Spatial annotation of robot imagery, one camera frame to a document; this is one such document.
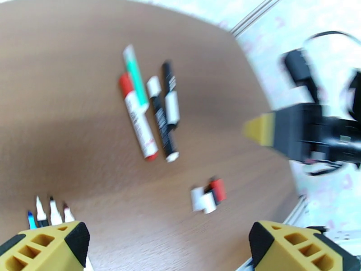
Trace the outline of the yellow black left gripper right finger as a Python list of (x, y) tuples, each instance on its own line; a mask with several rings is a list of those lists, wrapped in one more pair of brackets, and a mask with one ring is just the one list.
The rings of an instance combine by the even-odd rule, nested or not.
[(254, 222), (249, 232), (256, 271), (359, 271), (360, 260), (329, 239), (325, 227)]

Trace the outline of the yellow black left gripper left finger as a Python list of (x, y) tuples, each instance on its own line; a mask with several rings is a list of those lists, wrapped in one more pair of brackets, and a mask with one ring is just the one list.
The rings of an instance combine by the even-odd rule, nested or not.
[(82, 271), (90, 242), (84, 222), (19, 232), (0, 246), (2, 271)]

